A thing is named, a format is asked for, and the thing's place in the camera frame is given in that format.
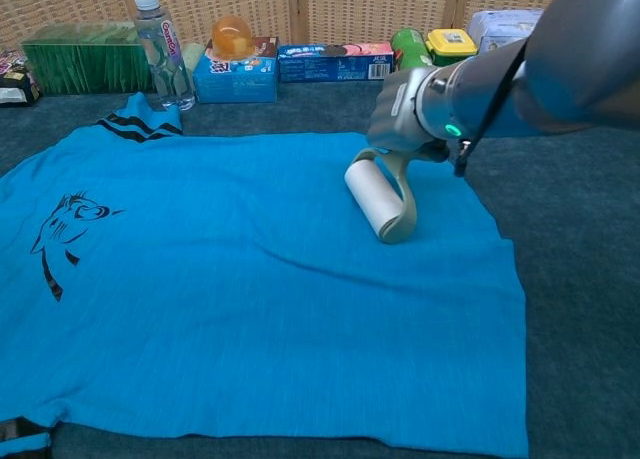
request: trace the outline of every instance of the bottle cap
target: bottle cap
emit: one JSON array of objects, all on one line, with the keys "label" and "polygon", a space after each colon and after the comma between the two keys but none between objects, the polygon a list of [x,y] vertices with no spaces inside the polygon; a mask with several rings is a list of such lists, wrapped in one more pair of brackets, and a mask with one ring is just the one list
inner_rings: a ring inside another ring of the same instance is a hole
[{"label": "bottle cap", "polygon": [[160,7],[158,0],[134,0],[139,11],[150,11]]}]

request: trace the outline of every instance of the lint roller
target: lint roller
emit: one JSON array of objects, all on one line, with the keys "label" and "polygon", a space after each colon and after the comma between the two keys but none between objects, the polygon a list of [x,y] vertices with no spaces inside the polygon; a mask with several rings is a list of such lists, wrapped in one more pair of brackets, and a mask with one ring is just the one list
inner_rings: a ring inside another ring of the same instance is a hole
[{"label": "lint roller", "polygon": [[[363,149],[344,175],[347,187],[373,231],[387,244],[404,241],[416,227],[416,203],[406,179],[407,166],[413,157],[400,152]],[[382,174],[376,158],[393,176],[400,195]]]}]

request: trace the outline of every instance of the plastic bottle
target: plastic bottle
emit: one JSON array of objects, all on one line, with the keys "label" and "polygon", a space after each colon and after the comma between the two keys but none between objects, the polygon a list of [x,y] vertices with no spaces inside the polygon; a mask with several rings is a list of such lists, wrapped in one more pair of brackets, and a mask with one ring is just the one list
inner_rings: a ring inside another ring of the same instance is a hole
[{"label": "plastic bottle", "polygon": [[180,44],[169,12],[158,0],[134,0],[138,8],[135,19],[138,37],[147,54],[147,61],[156,90],[165,108],[176,104],[186,111],[195,104],[187,68],[182,60]]}]

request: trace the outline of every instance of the blue t-shirt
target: blue t-shirt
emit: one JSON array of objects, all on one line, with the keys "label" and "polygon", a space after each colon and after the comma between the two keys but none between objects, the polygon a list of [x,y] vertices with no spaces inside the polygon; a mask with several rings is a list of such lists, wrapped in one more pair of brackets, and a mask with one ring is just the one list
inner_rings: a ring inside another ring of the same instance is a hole
[{"label": "blue t-shirt", "polygon": [[525,457],[512,244],[450,164],[424,162],[416,232],[382,244],[343,181],[365,146],[185,137],[137,94],[6,174],[0,425]]}]

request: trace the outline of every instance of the table surface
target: table surface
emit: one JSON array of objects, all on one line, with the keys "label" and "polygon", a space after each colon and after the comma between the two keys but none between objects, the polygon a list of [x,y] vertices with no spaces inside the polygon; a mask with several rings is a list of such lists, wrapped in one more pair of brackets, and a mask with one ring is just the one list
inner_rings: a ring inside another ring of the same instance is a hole
[{"label": "table surface", "polygon": [[[187,135],[365,132],[379,83],[287,84],[276,104],[196,105]],[[0,109],[0,174],[127,95],[44,97]],[[527,295],[532,458],[640,457],[640,134],[485,139],[467,180],[514,241]],[[442,457],[366,439],[144,439],[63,425],[62,458]],[[452,458],[477,456],[453,455]]]}]

